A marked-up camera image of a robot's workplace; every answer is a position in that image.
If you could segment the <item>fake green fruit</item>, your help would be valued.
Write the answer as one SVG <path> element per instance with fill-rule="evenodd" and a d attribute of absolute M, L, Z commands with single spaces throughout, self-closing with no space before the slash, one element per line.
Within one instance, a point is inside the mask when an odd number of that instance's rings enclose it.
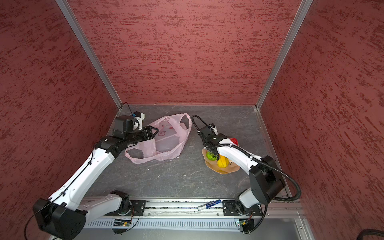
<path fill-rule="evenodd" d="M 216 161 L 218 157 L 211 152 L 206 152 L 206 158 L 209 161 Z"/>

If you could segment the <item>fake red apple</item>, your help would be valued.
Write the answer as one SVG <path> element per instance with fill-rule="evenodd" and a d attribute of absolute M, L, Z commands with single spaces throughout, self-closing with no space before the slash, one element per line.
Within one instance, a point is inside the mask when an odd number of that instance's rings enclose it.
<path fill-rule="evenodd" d="M 236 138 L 230 138 L 231 142 L 235 145 L 239 145 L 238 140 Z"/>

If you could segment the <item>fake yellow banana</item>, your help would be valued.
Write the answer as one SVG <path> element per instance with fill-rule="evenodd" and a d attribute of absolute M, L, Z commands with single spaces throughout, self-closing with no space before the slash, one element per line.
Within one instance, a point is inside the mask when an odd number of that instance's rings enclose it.
<path fill-rule="evenodd" d="M 219 168 L 227 168 L 230 165 L 230 161 L 227 157 L 220 156 L 217 160 L 217 166 Z"/>

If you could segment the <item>pink translucent plastic bag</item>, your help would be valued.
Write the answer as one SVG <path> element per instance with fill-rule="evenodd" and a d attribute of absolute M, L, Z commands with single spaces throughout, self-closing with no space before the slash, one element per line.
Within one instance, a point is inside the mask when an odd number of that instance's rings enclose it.
<path fill-rule="evenodd" d="M 150 126 L 159 130 L 154 139 L 128 147 L 125 156 L 136 165 L 179 157 L 192 129 L 190 115 L 183 113 L 164 116 L 152 122 Z"/>

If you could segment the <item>pink faceted plastic bowl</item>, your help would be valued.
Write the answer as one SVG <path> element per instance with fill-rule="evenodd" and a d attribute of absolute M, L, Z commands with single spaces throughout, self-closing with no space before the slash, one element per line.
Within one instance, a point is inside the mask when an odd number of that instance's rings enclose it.
<path fill-rule="evenodd" d="M 203 154 L 206 166 L 209 169 L 221 175 L 237 172 L 240 169 L 238 165 L 236 165 L 234 162 L 229 160 L 227 157 L 214 155 L 213 153 L 207 151 L 206 149 L 202 150 L 202 154 Z"/>

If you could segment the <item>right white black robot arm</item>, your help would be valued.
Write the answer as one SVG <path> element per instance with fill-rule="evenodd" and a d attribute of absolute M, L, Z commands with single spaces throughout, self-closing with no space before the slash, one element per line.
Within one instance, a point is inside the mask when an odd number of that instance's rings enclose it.
<path fill-rule="evenodd" d="M 285 188 L 273 158 L 253 155 L 207 126 L 198 134 L 208 152 L 228 158 L 249 175 L 250 188 L 236 197 L 236 208 L 242 215 L 254 205 L 268 205 Z"/>

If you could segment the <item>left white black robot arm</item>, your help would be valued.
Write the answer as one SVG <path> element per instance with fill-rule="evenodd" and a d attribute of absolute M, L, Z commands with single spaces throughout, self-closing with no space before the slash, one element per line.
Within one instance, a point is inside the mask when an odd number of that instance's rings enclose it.
<path fill-rule="evenodd" d="M 112 191 L 105 197 L 82 205 L 87 191 L 127 147 L 152 140 L 159 130 L 146 126 L 134 132 L 116 132 L 102 138 L 92 153 L 70 179 L 47 200 L 39 199 L 33 206 L 33 218 L 39 229 L 61 240 L 74 239 L 84 226 L 106 214 L 134 216 L 129 194 Z"/>

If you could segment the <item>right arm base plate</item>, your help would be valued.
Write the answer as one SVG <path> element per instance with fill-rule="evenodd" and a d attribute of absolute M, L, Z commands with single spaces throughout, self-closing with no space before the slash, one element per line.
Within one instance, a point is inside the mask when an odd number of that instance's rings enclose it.
<path fill-rule="evenodd" d="M 226 217 L 261 217 L 262 209 L 259 205 L 254 205 L 251 208 L 245 208 L 239 201 L 222 200 L 223 213 Z"/>

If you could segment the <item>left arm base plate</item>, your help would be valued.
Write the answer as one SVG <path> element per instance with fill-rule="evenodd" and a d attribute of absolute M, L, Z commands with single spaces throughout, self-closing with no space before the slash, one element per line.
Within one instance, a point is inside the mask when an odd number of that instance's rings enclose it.
<path fill-rule="evenodd" d="M 123 200 L 117 213 L 120 216 L 142 216 L 146 203 L 145 200 Z"/>

